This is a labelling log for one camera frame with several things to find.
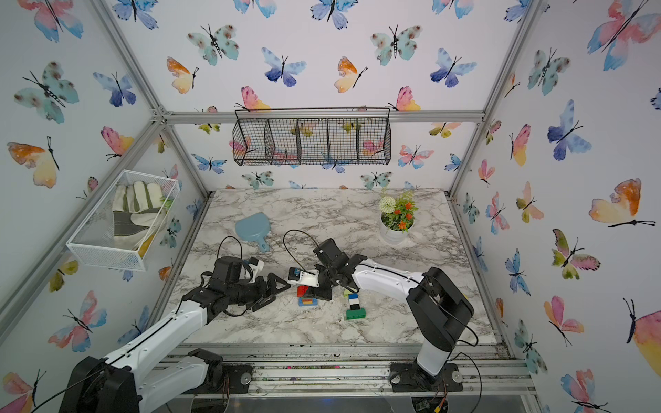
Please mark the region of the blue long lego brick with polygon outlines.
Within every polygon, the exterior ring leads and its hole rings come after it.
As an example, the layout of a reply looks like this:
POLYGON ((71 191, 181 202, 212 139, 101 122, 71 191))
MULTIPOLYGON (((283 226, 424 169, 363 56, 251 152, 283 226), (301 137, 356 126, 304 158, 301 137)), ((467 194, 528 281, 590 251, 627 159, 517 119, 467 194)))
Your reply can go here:
POLYGON ((298 305, 299 305, 299 307, 313 307, 313 306, 318 305, 318 300, 317 299, 307 299, 307 298, 300 297, 298 299, 298 305))

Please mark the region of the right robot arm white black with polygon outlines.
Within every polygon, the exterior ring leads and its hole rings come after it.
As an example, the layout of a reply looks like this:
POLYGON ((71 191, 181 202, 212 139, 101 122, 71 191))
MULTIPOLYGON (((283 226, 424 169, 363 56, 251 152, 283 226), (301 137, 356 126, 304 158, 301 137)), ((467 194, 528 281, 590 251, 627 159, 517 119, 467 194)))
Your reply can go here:
POLYGON ((474 315, 468 298, 443 270, 390 268, 363 255, 348 256, 334 239, 326 239, 313 253, 320 274, 332 285, 353 293, 376 292, 407 304, 423 335, 416 369, 430 378, 439 376, 474 315))

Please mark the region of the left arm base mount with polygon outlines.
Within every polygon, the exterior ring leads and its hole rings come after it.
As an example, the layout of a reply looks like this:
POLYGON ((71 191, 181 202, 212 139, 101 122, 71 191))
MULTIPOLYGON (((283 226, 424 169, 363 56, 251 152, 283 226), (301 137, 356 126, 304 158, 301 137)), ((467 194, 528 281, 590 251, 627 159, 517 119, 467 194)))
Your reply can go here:
POLYGON ((254 374, 249 364, 228 364, 223 357, 206 349, 194 349, 187 354, 187 361, 207 368, 197 386, 184 394, 247 394, 254 374))

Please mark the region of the green long lego brick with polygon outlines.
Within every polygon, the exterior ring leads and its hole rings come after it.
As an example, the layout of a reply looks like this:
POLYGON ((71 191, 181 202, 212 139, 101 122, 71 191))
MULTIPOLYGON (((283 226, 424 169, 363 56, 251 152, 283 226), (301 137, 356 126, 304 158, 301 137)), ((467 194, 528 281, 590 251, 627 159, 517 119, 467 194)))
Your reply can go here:
POLYGON ((363 308, 359 309, 349 309, 346 311, 345 316, 347 320, 356 320, 356 319, 362 319, 366 318, 366 310, 363 308))

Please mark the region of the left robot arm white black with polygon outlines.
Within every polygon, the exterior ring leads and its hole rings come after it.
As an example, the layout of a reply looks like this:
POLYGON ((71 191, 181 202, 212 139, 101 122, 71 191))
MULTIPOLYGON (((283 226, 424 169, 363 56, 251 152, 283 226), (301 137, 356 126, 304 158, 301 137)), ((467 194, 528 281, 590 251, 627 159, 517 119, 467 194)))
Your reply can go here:
POLYGON ((81 361, 70 376, 60 404, 62 412, 153 412, 187 392, 229 394, 250 368, 231 370, 224 359, 194 349, 177 364, 158 364, 193 333, 229 306, 256 311, 275 301, 290 284, 273 273, 259 275, 263 264, 223 256, 201 274, 201 285, 182 296, 176 309, 119 349, 81 361))

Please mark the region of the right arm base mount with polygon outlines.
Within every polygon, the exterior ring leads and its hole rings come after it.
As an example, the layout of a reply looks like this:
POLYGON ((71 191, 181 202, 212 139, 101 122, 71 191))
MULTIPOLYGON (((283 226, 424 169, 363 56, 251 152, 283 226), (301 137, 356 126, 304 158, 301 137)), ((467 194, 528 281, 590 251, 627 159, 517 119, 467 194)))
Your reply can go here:
POLYGON ((446 363, 436 376, 417 363, 393 363, 388 381, 393 392, 462 392, 463 376, 454 363, 446 363))

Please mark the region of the red lego brick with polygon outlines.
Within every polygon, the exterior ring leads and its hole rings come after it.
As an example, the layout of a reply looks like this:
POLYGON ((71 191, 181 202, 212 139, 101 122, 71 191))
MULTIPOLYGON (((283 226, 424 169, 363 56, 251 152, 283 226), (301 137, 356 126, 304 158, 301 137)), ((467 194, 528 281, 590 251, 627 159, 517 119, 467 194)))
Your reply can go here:
POLYGON ((308 286, 299 286, 299 287, 297 287, 297 297, 298 298, 305 297, 306 294, 307 294, 308 289, 309 289, 308 286))

